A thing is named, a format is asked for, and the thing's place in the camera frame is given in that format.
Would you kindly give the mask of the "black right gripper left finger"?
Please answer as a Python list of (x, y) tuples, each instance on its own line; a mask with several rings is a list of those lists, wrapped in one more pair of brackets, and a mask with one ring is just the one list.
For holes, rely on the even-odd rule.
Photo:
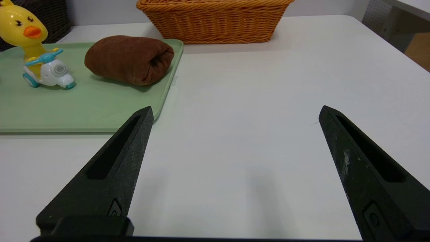
[(38, 214), (42, 236), (130, 236), (128, 212), (154, 123), (136, 111)]

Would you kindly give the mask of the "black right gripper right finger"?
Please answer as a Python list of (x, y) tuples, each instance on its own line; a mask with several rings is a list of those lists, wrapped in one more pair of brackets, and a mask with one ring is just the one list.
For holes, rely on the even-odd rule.
[(430, 193), (340, 111), (318, 121), (364, 241), (428, 241)]

